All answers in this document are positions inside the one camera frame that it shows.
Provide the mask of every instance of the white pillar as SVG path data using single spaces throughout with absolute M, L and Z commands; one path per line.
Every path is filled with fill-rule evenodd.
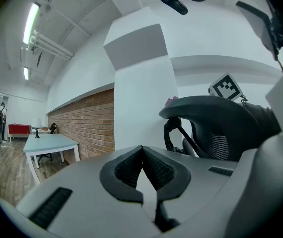
M 115 149 L 136 145 L 165 149 L 159 116 L 168 98 L 177 96 L 177 85 L 161 26 L 150 8 L 113 22 L 104 48 L 115 72 Z M 181 134 L 172 133 L 180 147 Z

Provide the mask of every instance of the table leg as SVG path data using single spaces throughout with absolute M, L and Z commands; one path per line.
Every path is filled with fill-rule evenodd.
M 39 163 L 38 163 L 38 160 L 37 160 L 37 155 L 33 155 L 34 157 L 34 161 L 36 163 L 36 167 L 39 168 Z
M 33 167 L 33 164 L 32 164 L 31 156 L 30 156 L 29 154 L 26 154 L 26 155 L 27 155 L 27 161 L 28 161 L 28 164 L 29 164 L 29 168 L 30 168 L 30 170 L 31 170 L 31 173 L 32 173 L 32 175 L 33 175 L 33 178 L 35 179 L 36 184 L 40 184 L 39 178 L 38 178 L 38 176 L 37 176 L 37 174 L 36 174 L 36 171 L 35 171 L 35 169 L 34 169 L 34 167 Z
M 78 146 L 77 145 L 74 147 L 74 154 L 75 154 L 75 160 L 80 161 L 80 155 L 78 153 Z
M 64 162 L 63 152 L 62 151 L 60 151 L 60 156 L 61 156 L 61 161 Z

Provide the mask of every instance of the person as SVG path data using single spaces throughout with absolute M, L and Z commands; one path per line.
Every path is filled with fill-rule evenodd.
M 50 126 L 51 134 L 53 134 L 56 129 L 58 129 L 58 126 L 55 123 L 51 124 Z
M 2 126 L 2 133 L 1 133 L 1 138 L 2 142 L 6 143 L 7 141 L 4 139 L 4 129 L 6 127 L 6 122 L 7 122 L 7 109 L 5 109 L 5 104 L 2 102 L 0 106 L 0 115 L 1 115 L 1 126 Z
M 210 96 L 214 96 L 214 94 L 211 91 L 208 90 L 208 92 Z M 178 99 L 179 98 L 176 96 L 174 96 L 172 99 L 169 98 L 165 106 L 168 106 L 170 103 Z M 251 103 L 245 103 L 239 105 L 242 105 L 248 112 L 250 112 L 250 114 L 257 121 L 257 123 L 260 126 L 263 141 L 281 132 L 280 125 L 272 109 L 263 108 L 260 105 L 254 105 Z

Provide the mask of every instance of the white table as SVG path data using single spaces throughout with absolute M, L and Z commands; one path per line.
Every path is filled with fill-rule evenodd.
M 77 145 L 78 142 L 69 139 L 61 134 L 41 135 L 40 138 L 35 138 L 34 135 L 30 135 L 23 148 L 23 152 L 27 156 L 29 168 L 34 179 L 36 180 L 36 183 L 40 184 L 40 181 L 33 167 L 31 156 L 34 157 L 37 168 L 39 168 L 37 155 L 59 152 L 61 161 L 64 162 L 62 151 L 69 149 L 74 149 L 75 160 L 80 161 Z
M 38 134 L 42 134 L 42 133 L 48 133 L 48 134 L 50 134 L 51 131 L 50 131 L 50 130 L 38 130 Z M 32 134 L 33 134 L 33 135 L 36 134 L 36 130 L 35 130 L 35 129 L 32 130 Z

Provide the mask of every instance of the gray panel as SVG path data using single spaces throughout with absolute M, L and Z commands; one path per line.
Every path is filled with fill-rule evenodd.
M 115 70 L 168 54 L 160 24 L 123 35 L 104 49 Z
M 186 166 L 191 173 L 191 181 L 182 195 L 163 205 L 169 218 L 184 222 L 207 205 L 229 180 L 229 176 L 209 171 L 211 166 L 235 169 L 237 162 L 204 159 L 162 150 L 152 149 Z
M 159 234 L 160 230 L 140 204 L 118 201 L 100 183 L 102 166 L 132 149 L 134 147 L 67 166 L 35 187 L 17 209 L 29 217 L 52 192 L 64 187 L 73 193 L 47 228 L 54 234 L 74 238 L 151 237 Z
M 229 218 L 245 189 L 255 154 L 256 149 L 243 153 L 228 182 L 200 212 L 169 232 L 156 237 L 224 237 Z
M 283 134 L 271 137 L 258 149 L 244 193 L 229 220 L 225 236 L 248 234 L 273 216 L 282 203 Z
M 7 201 L 0 198 L 0 206 L 10 220 L 28 237 L 33 238 L 59 238 L 59 236 L 52 234 L 43 228 L 35 225 L 33 222 L 23 216 L 16 208 L 14 208 Z

